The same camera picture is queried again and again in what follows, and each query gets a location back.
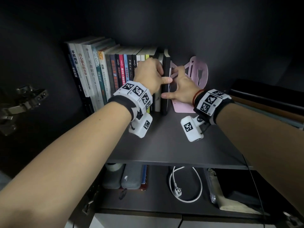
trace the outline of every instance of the white power cable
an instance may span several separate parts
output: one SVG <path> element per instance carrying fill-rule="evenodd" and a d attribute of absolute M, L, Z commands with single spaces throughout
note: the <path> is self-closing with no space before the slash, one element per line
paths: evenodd
<path fill-rule="evenodd" d="M 176 197 L 178 200 L 180 200 L 181 202 L 184 202 L 184 203 L 193 203 L 193 202 L 195 202 L 196 200 L 198 200 L 199 197 L 202 195 L 202 191 L 203 191 L 202 180 L 201 180 L 199 174 L 197 173 L 196 169 L 195 169 L 194 167 L 192 167 L 192 169 L 194 169 L 194 171 L 196 172 L 197 176 L 199 177 L 199 180 L 200 180 L 200 183 L 201 183 L 201 190 L 200 190 L 200 193 L 199 193 L 199 195 L 198 195 L 195 199 L 193 199 L 193 200 L 191 200 L 191 201 L 185 201 L 185 200 L 180 199 L 179 196 L 181 196 L 181 188 L 178 188 L 178 187 L 177 187 L 177 184 L 176 184 L 175 179 L 174 179 L 174 172 L 175 172 L 175 171 L 178 171 L 178 170 L 180 170 L 180 169 L 182 169 L 182 168 L 184 168 L 184 166 L 183 166 L 183 167 L 180 167 L 180 168 L 177 168 L 177 169 L 175 169 L 175 167 L 173 167 L 172 173 L 170 174 L 170 177 L 169 177 L 169 187 L 170 187 L 171 193 L 172 193 L 172 194 L 174 195 L 174 197 Z M 173 184 L 174 184 L 174 192 L 175 192 L 175 193 L 173 192 L 172 187 L 171 187 L 171 177 L 173 177 Z"/>

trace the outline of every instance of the dark gray shelf board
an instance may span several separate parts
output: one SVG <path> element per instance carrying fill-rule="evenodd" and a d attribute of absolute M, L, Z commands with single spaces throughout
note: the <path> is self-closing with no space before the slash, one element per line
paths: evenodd
<path fill-rule="evenodd" d="M 218 126 L 210 126 L 203 139 L 189 142 L 180 124 L 188 115 L 196 116 L 176 113 L 170 101 L 166 116 L 152 114 L 153 121 L 144 138 L 127 129 L 107 162 L 247 169 L 241 153 Z"/>
<path fill-rule="evenodd" d="M 193 203 L 183 203 L 177 200 L 168 187 L 169 167 L 149 166 L 148 187 L 146 191 L 127 190 L 120 200 L 121 189 L 106 189 L 101 195 L 98 205 L 100 209 L 115 209 L 144 212 L 161 212 L 171 214 L 188 214 L 217 216 L 229 218 L 261 218 L 261 215 L 229 212 L 218 209 L 210 201 L 209 190 L 202 168 L 196 168 L 203 183 L 201 197 Z M 185 167 L 174 174 L 178 187 L 182 188 L 181 199 L 192 200 L 200 191 L 200 182 L 194 170 Z"/>

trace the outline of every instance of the gray case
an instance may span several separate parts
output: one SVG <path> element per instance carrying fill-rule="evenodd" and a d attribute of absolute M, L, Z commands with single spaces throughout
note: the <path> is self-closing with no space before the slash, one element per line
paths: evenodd
<path fill-rule="evenodd" d="M 121 178 L 121 186 L 124 189 L 137 190 L 141 185 L 142 165 L 126 164 Z"/>
<path fill-rule="evenodd" d="M 117 171 L 111 172 L 106 170 L 102 186 L 105 189 L 119 189 L 120 188 L 120 180 L 125 168 L 125 164 L 121 166 L 121 168 Z"/>

